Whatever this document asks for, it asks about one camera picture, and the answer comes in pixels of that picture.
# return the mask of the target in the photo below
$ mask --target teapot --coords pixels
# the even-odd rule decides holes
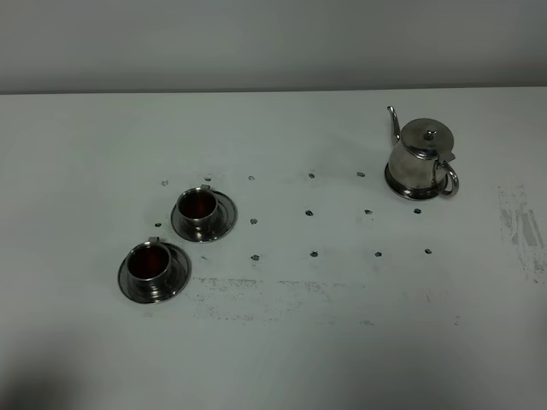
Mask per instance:
[[[413,200],[437,195],[454,196],[460,187],[456,172],[449,162],[454,136],[448,127],[436,120],[419,118],[401,131],[397,114],[388,107],[393,130],[393,151],[385,166],[385,180],[398,195]]]

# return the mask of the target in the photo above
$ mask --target dark liquid in cup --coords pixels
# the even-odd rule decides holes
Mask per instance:
[[[162,273],[169,263],[169,254],[157,246],[138,249],[129,257],[127,268],[139,279],[151,279]]]
[[[192,192],[180,201],[179,211],[186,218],[198,220],[211,215],[215,206],[216,200],[213,194],[199,190]]]

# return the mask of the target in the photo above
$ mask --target white wall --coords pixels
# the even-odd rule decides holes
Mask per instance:
[[[0,91],[547,83],[542,0],[4,0]]]

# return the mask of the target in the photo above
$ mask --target teapot spout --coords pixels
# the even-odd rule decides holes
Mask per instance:
[[[391,123],[393,124],[391,141],[393,142],[393,145],[395,145],[401,139],[401,127],[399,126],[399,120],[397,119],[397,113],[395,112],[395,109],[390,105],[387,110],[390,112]]]

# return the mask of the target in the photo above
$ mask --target teapot lid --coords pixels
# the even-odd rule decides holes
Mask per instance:
[[[430,118],[412,120],[403,127],[401,139],[409,151],[420,158],[454,159],[454,136],[442,122]]]

